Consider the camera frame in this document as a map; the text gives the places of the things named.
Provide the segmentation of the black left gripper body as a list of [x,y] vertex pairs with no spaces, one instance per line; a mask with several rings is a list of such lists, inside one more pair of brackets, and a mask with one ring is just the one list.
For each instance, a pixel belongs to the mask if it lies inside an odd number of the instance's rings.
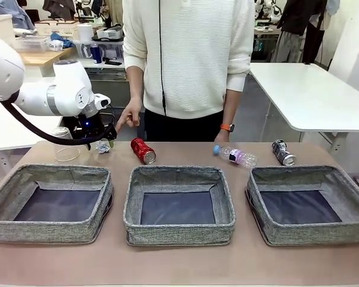
[[83,114],[73,117],[72,138],[85,139],[95,138],[102,135],[99,139],[107,140],[107,134],[109,133],[108,125],[114,124],[114,117],[112,117],[112,120],[107,123],[103,121],[103,115],[103,113],[98,112],[91,117],[87,117]]

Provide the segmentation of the person's right hand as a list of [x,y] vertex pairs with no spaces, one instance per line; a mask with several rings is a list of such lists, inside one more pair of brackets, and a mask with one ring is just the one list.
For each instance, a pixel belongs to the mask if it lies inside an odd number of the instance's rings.
[[138,127],[140,125],[140,116],[139,113],[142,108],[142,102],[139,97],[133,97],[130,99],[127,106],[124,108],[123,112],[117,124],[115,130],[117,133],[120,132],[123,125],[127,124],[129,127]]

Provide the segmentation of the person's left hand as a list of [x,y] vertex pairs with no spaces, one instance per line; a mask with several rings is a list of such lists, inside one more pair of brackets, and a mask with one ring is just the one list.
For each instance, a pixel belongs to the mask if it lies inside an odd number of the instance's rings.
[[230,140],[230,133],[227,130],[220,130],[214,142],[220,144],[220,143],[229,142],[229,140]]

